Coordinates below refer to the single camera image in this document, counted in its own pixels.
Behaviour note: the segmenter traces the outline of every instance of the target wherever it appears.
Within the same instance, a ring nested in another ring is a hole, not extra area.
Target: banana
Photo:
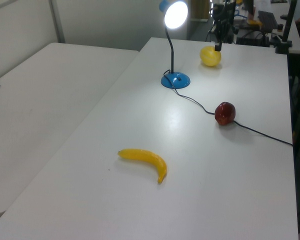
[[[158,171],[158,184],[161,184],[167,175],[167,165],[165,161],[157,154],[143,149],[126,148],[118,152],[123,159],[132,159],[150,163],[154,165]]]

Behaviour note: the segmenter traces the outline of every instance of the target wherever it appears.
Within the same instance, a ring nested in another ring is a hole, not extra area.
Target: lamp shade
[[[163,0],[159,8],[165,12],[164,23],[169,29],[180,27],[187,19],[188,7],[183,1],[169,4],[167,0]]]

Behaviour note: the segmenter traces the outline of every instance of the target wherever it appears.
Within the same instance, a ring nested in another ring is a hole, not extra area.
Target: toy apple
[[[221,61],[221,52],[215,51],[214,46],[205,46],[199,55],[202,62],[209,67],[214,67]]]
[[[236,116],[236,108],[230,102],[222,102],[214,111],[214,118],[220,125],[231,123]]]

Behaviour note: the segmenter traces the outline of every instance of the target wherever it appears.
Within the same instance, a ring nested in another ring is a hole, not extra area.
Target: yellow lemon
[[[214,46],[205,46],[200,51],[200,58],[205,65],[214,67],[221,61],[221,52],[215,51]]]

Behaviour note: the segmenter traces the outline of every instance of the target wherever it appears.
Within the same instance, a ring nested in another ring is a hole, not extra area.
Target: white wall
[[[294,10],[293,18],[294,18],[294,20],[297,20],[300,18],[300,0],[297,0],[297,2],[296,2],[296,7]]]
[[[160,2],[161,0],[52,0],[61,39],[67,44],[137,51],[151,37],[166,37],[164,16],[159,10]],[[173,39],[185,40],[187,24],[169,33]]]
[[[0,8],[0,77],[57,42],[49,0],[17,0]]]

